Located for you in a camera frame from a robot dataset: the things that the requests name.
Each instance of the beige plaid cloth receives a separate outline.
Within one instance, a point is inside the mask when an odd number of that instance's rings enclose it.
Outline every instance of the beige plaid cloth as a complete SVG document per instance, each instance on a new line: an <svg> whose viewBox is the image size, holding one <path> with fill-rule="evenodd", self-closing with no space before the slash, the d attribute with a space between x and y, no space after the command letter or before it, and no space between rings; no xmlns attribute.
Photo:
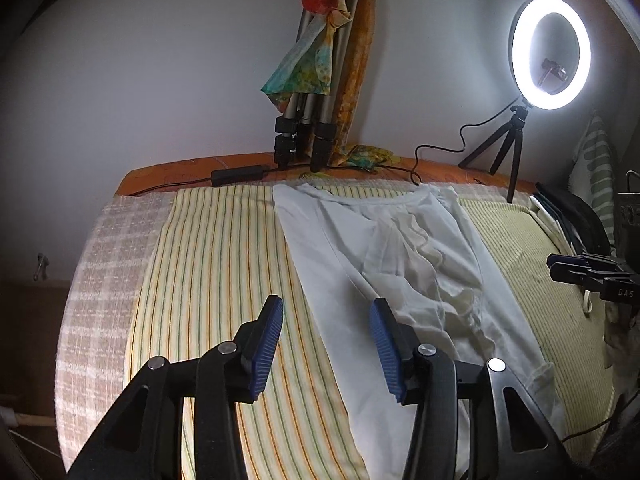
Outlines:
<svg viewBox="0 0 640 480"><path fill-rule="evenodd" d="M306 182L414 189L408 182L392 180ZM300 183L290 182L292 186ZM452 186L461 198L506 201L505 189ZM131 314L174 197L172 192L115 197L102 210L86 242L66 302L56 358L56 423L67 469L122 391ZM514 202L527 205L529 198L516 193Z"/></svg>

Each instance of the silver screw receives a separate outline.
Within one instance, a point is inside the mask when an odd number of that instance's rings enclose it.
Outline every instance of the silver screw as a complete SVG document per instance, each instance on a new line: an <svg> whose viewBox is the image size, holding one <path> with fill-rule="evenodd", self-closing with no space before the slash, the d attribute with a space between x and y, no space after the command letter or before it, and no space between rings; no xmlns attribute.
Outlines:
<svg viewBox="0 0 640 480"><path fill-rule="evenodd" d="M236 350L238 350L238 346L236 346L236 343L234 343L233 341L225 341L218 345L218 352L220 352L222 355L232 354Z"/></svg>
<svg viewBox="0 0 640 480"><path fill-rule="evenodd" d="M487 366L494 372L503 372L507 367L507 365L504 364L504 361L502 359L498 359L497 357L489 359Z"/></svg>
<svg viewBox="0 0 640 480"><path fill-rule="evenodd" d="M164 366L164 357L160 357L159 355L152 357L146 362L146 365L152 370L158 370L158 368L162 368Z"/></svg>
<svg viewBox="0 0 640 480"><path fill-rule="evenodd" d="M424 355L425 357L432 356L436 352L437 352L436 347L428 343L423 343L420 346L418 346L418 353L420 353L420 355Z"/></svg>

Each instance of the blue gripper pad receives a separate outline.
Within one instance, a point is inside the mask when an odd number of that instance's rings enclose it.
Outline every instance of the blue gripper pad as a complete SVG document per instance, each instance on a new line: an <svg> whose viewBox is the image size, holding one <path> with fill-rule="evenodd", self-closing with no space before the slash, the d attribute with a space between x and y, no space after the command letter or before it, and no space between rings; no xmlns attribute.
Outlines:
<svg viewBox="0 0 640 480"><path fill-rule="evenodd" d="M400 351L394 342L389 327L385 323L384 316L379 309L380 305L377 301L378 300L375 300L371 303L369 309L371 335L376 342L378 357L385 375L386 387L389 393L396 397L396 402L402 402L406 396L406 385L402 378Z"/></svg>
<svg viewBox="0 0 640 480"><path fill-rule="evenodd" d="M262 330L260 341L251 361L251 382L249 393L256 400L267 386L267 379L271 371L271 363L276 353L276 346L282 330L284 318L284 304L277 296L270 296L263 310L269 307L267 319Z"/></svg>

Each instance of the ribbed blue rubber pad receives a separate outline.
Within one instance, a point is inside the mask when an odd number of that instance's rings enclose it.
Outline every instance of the ribbed blue rubber pad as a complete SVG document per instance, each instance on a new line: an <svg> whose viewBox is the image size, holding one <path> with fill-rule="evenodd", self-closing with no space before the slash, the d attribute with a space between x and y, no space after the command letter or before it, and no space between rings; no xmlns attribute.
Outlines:
<svg viewBox="0 0 640 480"><path fill-rule="evenodd" d="M369 309L369 325L371 335L376 342L378 357L385 375L386 387L390 394L396 396L397 402L402 402L406 395L406 387L402 378L400 352L388 332L376 304L372 303Z"/></svg>
<svg viewBox="0 0 640 480"><path fill-rule="evenodd" d="M249 393L256 400L267 386L267 379L271 371L271 363L276 353L276 346L280 338L280 330L282 330L282 321L284 316L284 305L282 300L278 298L276 307L271 312L268 324L262 339L258 344L255 358L251 362L251 383L249 384Z"/></svg>

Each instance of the green and white striped cloth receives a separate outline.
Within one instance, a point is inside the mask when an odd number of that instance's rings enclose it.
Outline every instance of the green and white striped cloth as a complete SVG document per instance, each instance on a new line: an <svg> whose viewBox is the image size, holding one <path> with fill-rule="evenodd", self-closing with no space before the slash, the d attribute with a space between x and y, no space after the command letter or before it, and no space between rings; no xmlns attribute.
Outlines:
<svg viewBox="0 0 640 480"><path fill-rule="evenodd" d="M574 152L575 166L569 177L569 191L583 199L596 212L612 248L615 245L614 160L604 123L594 114Z"/></svg>

